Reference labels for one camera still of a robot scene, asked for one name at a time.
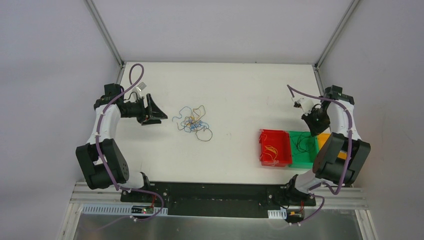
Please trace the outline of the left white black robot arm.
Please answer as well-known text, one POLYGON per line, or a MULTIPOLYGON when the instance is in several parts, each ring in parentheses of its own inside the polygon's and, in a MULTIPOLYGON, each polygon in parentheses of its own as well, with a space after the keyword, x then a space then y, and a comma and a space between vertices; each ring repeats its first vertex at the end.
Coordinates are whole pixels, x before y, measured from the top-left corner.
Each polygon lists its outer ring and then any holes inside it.
POLYGON ((124 100, 124 88, 116 83, 104 86, 104 95, 93 108, 95 124, 86 144, 75 150, 76 158, 88 187, 92 190, 117 185, 120 189, 134 189, 140 202, 152 198, 153 189, 147 185, 147 176, 129 168, 116 141, 118 122, 135 118, 142 126, 161 124, 168 116, 156 105, 151 94, 137 95, 136 101, 124 100))

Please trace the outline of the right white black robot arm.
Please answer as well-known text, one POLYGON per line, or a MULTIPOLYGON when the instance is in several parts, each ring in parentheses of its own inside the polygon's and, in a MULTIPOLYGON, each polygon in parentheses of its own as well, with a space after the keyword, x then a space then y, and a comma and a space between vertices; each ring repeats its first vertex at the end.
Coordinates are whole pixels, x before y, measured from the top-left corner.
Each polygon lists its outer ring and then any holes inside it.
POLYGON ((313 95, 288 87, 295 108, 303 111, 301 119, 312 136, 330 130, 328 139, 318 151, 311 170, 294 175, 283 190, 284 200, 296 205, 312 196, 312 190, 327 187, 338 195, 343 186, 357 179, 371 145, 361 139, 355 125, 353 96, 343 93, 340 86, 327 87, 323 95, 313 95))

